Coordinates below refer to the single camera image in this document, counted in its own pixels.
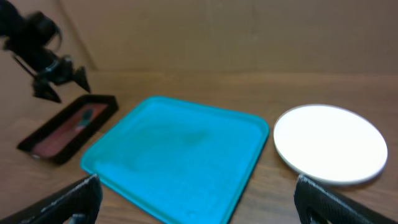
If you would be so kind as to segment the white plate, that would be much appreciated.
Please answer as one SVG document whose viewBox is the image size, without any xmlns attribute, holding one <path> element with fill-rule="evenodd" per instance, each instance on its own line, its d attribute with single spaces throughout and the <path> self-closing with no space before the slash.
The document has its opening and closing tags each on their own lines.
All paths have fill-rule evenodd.
<svg viewBox="0 0 398 224">
<path fill-rule="evenodd" d="M 331 185 L 353 185 L 378 176 L 388 147 L 362 116 L 332 105 L 302 105 L 282 114 L 273 130 L 280 158 L 294 171 Z"/>
</svg>

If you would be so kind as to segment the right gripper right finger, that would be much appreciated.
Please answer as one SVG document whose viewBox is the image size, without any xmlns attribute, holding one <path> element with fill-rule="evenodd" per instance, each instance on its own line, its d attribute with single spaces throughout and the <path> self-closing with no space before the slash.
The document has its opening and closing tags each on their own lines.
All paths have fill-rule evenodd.
<svg viewBox="0 0 398 224">
<path fill-rule="evenodd" d="M 397 224 L 303 174 L 297 178 L 294 203 L 302 224 Z"/>
</svg>

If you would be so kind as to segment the red sponge with dark scourer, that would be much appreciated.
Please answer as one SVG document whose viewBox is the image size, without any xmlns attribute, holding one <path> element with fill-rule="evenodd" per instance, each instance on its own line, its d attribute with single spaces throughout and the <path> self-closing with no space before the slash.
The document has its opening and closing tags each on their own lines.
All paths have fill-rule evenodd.
<svg viewBox="0 0 398 224">
<path fill-rule="evenodd" d="M 84 128 L 85 126 L 87 126 L 91 122 L 93 114 L 94 114 L 94 109 L 90 108 L 85 110 L 81 116 L 81 120 L 79 121 L 77 127 Z"/>
</svg>

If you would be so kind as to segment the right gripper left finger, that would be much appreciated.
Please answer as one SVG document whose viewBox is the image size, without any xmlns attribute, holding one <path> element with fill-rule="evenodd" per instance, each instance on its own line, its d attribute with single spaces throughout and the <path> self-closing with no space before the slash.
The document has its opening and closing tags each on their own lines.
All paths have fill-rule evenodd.
<svg viewBox="0 0 398 224">
<path fill-rule="evenodd" d="M 96 221 L 103 199 L 100 178 L 88 175 L 1 220 L 1 224 L 84 223 Z"/>
</svg>

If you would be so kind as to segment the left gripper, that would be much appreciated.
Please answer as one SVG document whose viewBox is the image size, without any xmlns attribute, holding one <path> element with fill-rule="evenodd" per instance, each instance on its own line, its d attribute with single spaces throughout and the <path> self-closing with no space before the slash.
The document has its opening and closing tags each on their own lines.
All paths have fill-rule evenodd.
<svg viewBox="0 0 398 224">
<path fill-rule="evenodd" d="M 59 95 L 49 85 L 49 82 L 59 86 L 68 82 L 75 82 L 82 89 L 91 92 L 86 70 L 79 67 L 77 70 L 73 68 L 73 60 L 71 56 L 64 55 L 47 55 L 33 57 L 29 59 L 29 66 L 35 71 L 32 87 L 34 89 L 33 96 L 55 103 L 61 103 Z"/>
</svg>

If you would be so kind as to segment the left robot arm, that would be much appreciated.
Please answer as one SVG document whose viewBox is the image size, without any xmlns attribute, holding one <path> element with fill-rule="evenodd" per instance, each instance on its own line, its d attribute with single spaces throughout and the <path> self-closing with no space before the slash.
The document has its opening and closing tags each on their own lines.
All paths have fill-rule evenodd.
<svg viewBox="0 0 398 224">
<path fill-rule="evenodd" d="M 75 82 L 88 93 L 91 88 L 84 67 L 75 69 L 71 56 L 59 57 L 45 48 L 56 35 L 61 45 L 62 31 L 42 12 L 22 17 L 11 2 L 1 0 L 1 37 L 6 39 L 2 49 L 11 51 L 12 58 L 33 78 L 36 98 L 60 103 L 51 83 L 59 86 Z"/>
</svg>

